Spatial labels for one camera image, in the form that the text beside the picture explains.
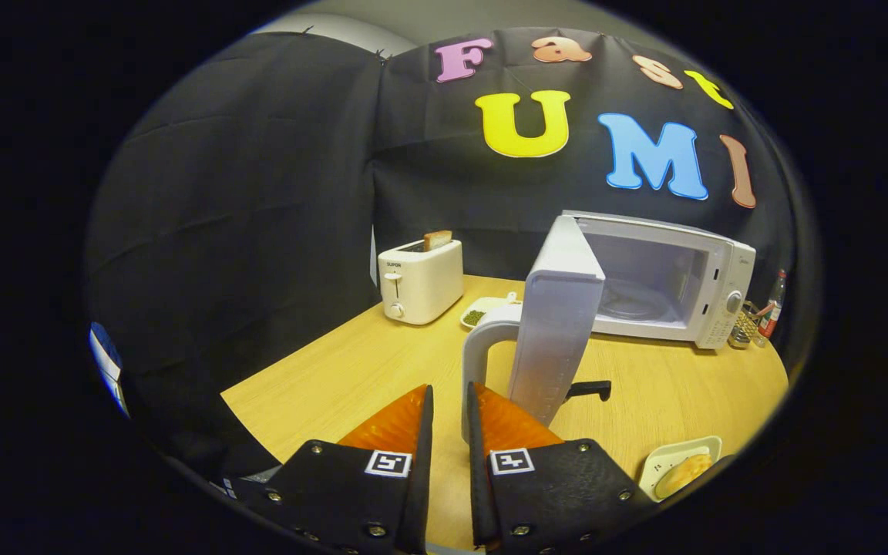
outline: bread slice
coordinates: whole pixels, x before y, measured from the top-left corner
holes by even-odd
[[[451,242],[451,232],[447,229],[434,231],[423,236],[423,252],[432,251]]]
[[[690,484],[694,478],[701,476],[705,470],[711,468],[711,454],[704,453],[700,456],[690,456],[684,462],[670,469],[660,482],[656,484],[653,493],[660,499],[667,499],[674,495],[680,488]]]

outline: red label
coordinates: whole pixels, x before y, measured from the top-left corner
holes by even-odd
[[[769,338],[772,336],[772,329],[776,327],[776,320],[767,320],[763,324],[765,327],[758,327],[758,333],[762,334],[762,337]]]

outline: screw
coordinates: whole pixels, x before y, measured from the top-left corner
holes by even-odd
[[[370,537],[383,537],[385,535],[385,528],[379,526],[379,524],[369,524],[366,531]]]

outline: letter cutout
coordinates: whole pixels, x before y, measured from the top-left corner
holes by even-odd
[[[493,42],[489,39],[475,39],[475,41],[458,42],[457,45],[441,46],[434,50],[441,57],[441,74],[437,77],[437,82],[444,83],[475,75],[475,69],[466,66],[465,62],[478,66],[486,59],[482,49],[491,49],[491,47]]]
[[[655,59],[648,59],[645,56],[636,55],[632,56],[632,61],[637,63],[646,77],[651,78],[653,81],[677,90],[684,88],[684,83],[681,83],[680,80],[674,77],[667,66],[663,66],[662,63],[659,63]]]
[[[489,148],[512,158],[540,158],[554,154],[567,144],[567,111],[564,103],[570,95],[564,91],[536,91],[531,99],[543,107],[542,136],[524,137],[516,133],[513,106],[519,102],[514,92],[485,95],[475,101],[482,109],[482,128]]]
[[[697,73],[697,71],[684,71],[688,75],[694,79],[694,81],[698,82],[698,85],[701,86],[701,90],[705,91],[705,94],[711,97],[713,101],[718,104],[725,106],[727,109],[735,109],[735,106],[732,105],[727,99],[723,99],[722,95],[718,94],[718,85],[715,85],[711,81],[708,81],[701,73]]]
[[[612,136],[614,171],[606,176],[609,185],[619,189],[639,189],[642,179],[634,167],[635,162],[639,162],[649,186],[659,190],[667,169],[673,166],[674,176],[667,183],[671,193],[688,199],[708,199],[694,148],[698,134],[691,127],[664,123],[660,140],[653,144],[639,123],[624,113],[602,113],[598,122],[606,126]]]
[[[566,36],[544,36],[530,43],[536,49],[533,57],[540,61],[588,61],[591,52],[585,52],[581,45]]]
[[[728,149],[728,158],[732,161],[732,175],[735,177],[735,189],[732,200],[740,207],[755,208],[755,195],[752,181],[749,179],[749,165],[746,164],[746,147],[730,136],[718,136],[721,144]]]

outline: yellow letter u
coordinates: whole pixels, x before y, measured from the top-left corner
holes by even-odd
[[[489,148],[513,158],[540,158],[554,154],[567,144],[567,112],[564,103],[570,95],[564,91],[536,91],[531,99],[543,107],[542,136],[524,137],[516,133],[513,107],[519,102],[514,92],[485,95],[475,101],[482,109],[482,128]]]

